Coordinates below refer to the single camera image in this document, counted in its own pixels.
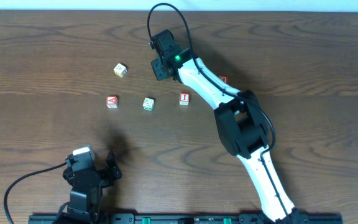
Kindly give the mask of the red letter I block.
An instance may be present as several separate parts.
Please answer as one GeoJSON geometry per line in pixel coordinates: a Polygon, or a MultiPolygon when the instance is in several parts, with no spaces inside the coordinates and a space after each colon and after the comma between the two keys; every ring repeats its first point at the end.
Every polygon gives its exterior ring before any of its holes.
{"type": "Polygon", "coordinates": [[[180,93],[180,105],[188,106],[190,102],[189,93],[180,93]]]}

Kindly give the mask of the green picture wooden block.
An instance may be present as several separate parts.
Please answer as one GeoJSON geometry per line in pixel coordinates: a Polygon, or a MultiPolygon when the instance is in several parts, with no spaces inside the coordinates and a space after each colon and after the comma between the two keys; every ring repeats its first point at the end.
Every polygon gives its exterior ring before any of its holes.
{"type": "Polygon", "coordinates": [[[142,104],[144,110],[152,111],[154,108],[155,100],[152,98],[145,98],[142,104]]]}

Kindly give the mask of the red letter A block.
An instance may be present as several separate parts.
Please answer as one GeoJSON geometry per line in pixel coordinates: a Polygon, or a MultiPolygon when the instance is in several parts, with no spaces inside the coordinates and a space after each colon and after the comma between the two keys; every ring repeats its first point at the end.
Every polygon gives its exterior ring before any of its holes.
{"type": "Polygon", "coordinates": [[[117,108],[117,96],[108,96],[106,98],[106,106],[108,108],[117,108]]]}

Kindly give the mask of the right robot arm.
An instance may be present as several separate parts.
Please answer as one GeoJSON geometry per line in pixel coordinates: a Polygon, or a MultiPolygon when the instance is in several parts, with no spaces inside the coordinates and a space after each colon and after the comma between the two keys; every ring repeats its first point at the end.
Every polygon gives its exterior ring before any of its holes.
{"type": "Polygon", "coordinates": [[[157,52],[152,68],[158,80],[172,77],[193,89],[214,110],[219,138],[225,149],[244,165],[259,195],[264,215],[274,223],[297,223],[299,214],[272,164],[268,133],[271,122],[255,94],[229,86],[209,70],[191,49],[181,49],[164,30],[150,38],[157,52]]]}

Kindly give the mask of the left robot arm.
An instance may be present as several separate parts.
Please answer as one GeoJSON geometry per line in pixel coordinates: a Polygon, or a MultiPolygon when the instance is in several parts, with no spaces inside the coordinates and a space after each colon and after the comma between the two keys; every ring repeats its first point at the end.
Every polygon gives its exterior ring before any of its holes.
{"type": "Polygon", "coordinates": [[[57,218],[66,223],[107,223],[108,215],[100,210],[103,189],[122,177],[113,152],[106,158],[106,167],[97,169],[92,152],[71,154],[66,158],[63,178],[71,185],[67,212],[57,218]]]}

